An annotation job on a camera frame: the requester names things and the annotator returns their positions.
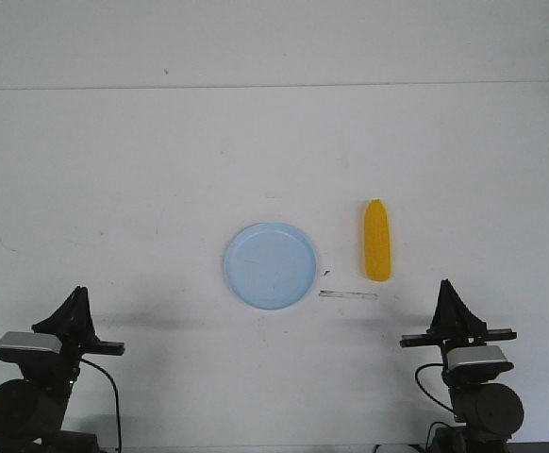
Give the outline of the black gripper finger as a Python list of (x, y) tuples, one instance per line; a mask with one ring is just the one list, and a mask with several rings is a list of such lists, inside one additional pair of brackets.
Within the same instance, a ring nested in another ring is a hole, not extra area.
[(467, 308), (449, 280), (446, 281), (446, 284), (457, 330), (460, 330), (463, 335), (483, 335), (487, 331), (487, 323)]
[(98, 344), (100, 339), (96, 335), (93, 325), (90, 298), (88, 289), (80, 287), (79, 293), (79, 331), (80, 337), (83, 339), (83, 344)]
[(437, 306), (432, 318), (431, 324), (427, 332), (433, 335), (445, 334), (450, 326), (450, 295), (448, 279), (441, 281), (440, 290), (437, 299)]
[(34, 333), (50, 334), (67, 343), (80, 343), (81, 333), (78, 315), (78, 298), (82, 288), (77, 286), (65, 301), (46, 319), (34, 324)]

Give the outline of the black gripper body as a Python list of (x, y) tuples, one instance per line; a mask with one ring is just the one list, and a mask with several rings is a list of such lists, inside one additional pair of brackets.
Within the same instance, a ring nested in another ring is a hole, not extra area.
[(511, 328), (490, 329), (480, 334), (436, 334), (424, 333), (403, 335), (399, 344), (402, 348), (437, 346), (453, 349), (456, 347), (473, 347), (489, 342), (512, 341), (517, 339), (517, 333)]
[(80, 364), (86, 363), (106, 377), (110, 374), (101, 366), (84, 359), (85, 355), (121, 357), (125, 353), (125, 344), (119, 342), (98, 341), (95, 344), (66, 344), (61, 348), (60, 356), (64, 361), (65, 370), (70, 378), (78, 378)]

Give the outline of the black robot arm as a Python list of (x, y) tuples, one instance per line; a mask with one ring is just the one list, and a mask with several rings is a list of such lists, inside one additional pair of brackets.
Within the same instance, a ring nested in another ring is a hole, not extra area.
[(490, 329), (461, 300), (452, 283), (441, 281), (437, 306), (423, 334), (404, 335), (403, 348), (436, 346), (441, 379), (450, 403), (427, 397), (453, 414), (453, 425), (433, 422), (420, 452), (507, 452), (507, 443), (524, 422), (521, 398), (496, 379), (514, 369), (498, 342), (513, 341), (511, 328)]
[(49, 317), (29, 331), (0, 338), (0, 361), (21, 376), (0, 384), (0, 452), (102, 452), (91, 432), (62, 428), (82, 364), (101, 373), (114, 396), (115, 450), (123, 450), (121, 405), (114, 378), (87, 355), (121, 357), (125, 345), (96, 335), (89, 292), (77, 286)]

